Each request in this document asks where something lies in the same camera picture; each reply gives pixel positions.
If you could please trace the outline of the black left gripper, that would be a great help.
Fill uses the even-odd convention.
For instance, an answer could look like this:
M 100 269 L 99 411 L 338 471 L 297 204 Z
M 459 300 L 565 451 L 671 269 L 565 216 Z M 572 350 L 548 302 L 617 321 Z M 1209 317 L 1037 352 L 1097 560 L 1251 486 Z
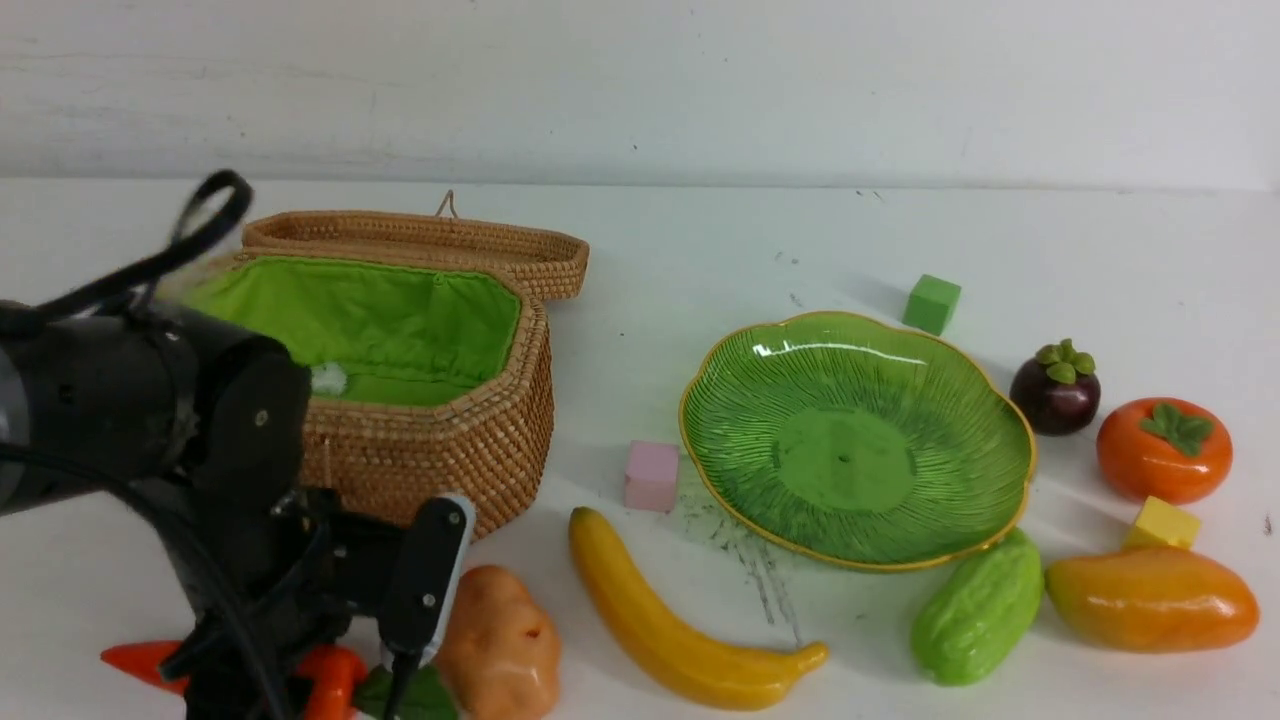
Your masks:
M 403 529 L 344 510 L 332 489 L 306 489 L 279 514 L 192 489 L 164 491 L 161 506 L 193 532 L 239 593 L 284 682 L 287 717 L 301 719 L 317 689 L 305 660 L 335 643 L 355 618 L 378 611 Z M 196 615 L 177 657 L 160 666 L 166 679 L 186 683 L 187 717 L 270 717 L 219 603 L 177 548 L 166 553 Z

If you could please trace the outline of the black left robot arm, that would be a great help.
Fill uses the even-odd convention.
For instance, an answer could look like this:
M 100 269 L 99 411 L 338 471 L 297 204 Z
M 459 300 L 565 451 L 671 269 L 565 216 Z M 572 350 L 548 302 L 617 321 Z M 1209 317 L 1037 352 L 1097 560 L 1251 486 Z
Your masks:
M 163 665 L 189 719 L 301 719 L 305 657 L 375 612 L 399 532 L 303 480 L 308 369 L 188 307 L 99 311 L 3 338 L 6 515 L 92 493 L 140 501 L 196 625 Z

